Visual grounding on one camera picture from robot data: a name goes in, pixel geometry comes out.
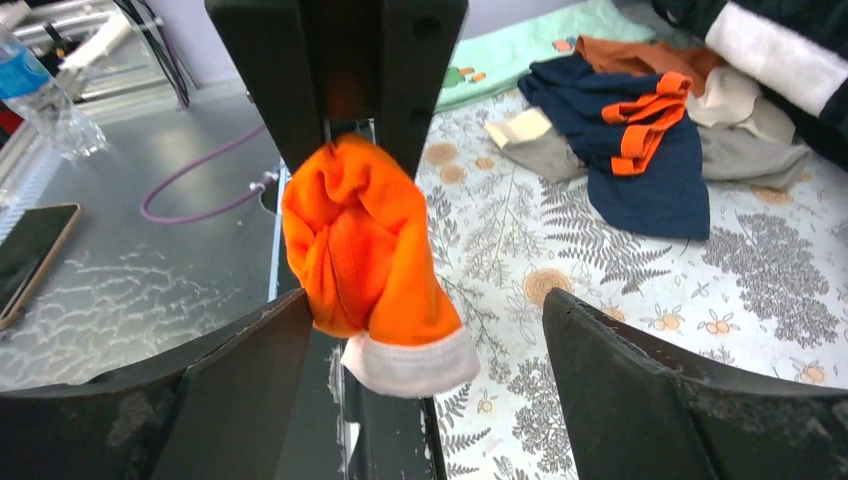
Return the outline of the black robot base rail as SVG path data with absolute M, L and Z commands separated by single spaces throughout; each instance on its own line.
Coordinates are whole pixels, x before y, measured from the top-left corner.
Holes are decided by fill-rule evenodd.
M 307 333 L 277 478 L 445 478 L 434 402 L 375 394 L 341 365 L 342 341 Z

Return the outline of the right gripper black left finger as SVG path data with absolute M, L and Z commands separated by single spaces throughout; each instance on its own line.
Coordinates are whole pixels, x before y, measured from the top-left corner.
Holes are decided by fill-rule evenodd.
M 312 316 L 293 290 L 78 385 L 1 396 L 5 479 L 271 479 Z

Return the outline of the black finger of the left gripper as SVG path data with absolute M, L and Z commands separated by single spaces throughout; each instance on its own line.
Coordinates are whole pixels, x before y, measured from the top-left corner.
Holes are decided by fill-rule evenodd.
M 410 178 L 467 9 L 465 0 L 382 3 L 377 144 Z
M 205 8 L 285 166 L 296 172 L 326 142 L 318 52 L 332 3 L 218 0 Z

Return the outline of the orange underwear white trim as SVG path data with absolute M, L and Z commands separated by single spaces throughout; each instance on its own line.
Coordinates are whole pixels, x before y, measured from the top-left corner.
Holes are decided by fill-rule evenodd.
M 478 375 L 472 336 L 435 274 L 426 200 L 387 152 L 338 137 L 292 175 L 281 208 L 314 327 L 345 340 L 342 364 L 363 386 L 426 397 Z

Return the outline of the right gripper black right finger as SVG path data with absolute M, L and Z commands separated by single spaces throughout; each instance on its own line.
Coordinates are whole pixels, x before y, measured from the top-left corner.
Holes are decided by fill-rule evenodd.
M 725 365 L 551 290 L 543 329 L 583 479 L 843 479 L 847 393 Z

